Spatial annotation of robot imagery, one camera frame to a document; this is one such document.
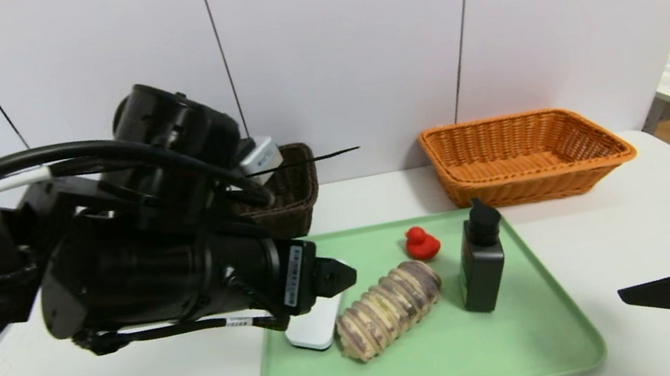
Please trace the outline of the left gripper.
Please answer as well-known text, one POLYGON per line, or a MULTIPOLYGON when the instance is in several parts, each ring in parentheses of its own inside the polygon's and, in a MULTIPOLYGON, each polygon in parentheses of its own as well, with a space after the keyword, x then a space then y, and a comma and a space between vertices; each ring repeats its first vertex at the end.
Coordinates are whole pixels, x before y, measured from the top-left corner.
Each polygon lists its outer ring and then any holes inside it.
POLYGON ((309 242, 271 237, 253 222, 214 229, 201 243, 201 253, 202 316, 246 309, 301 316, 310 312, 316 297, 336 297, 358 277, 341 259, 314 260, 309 242))

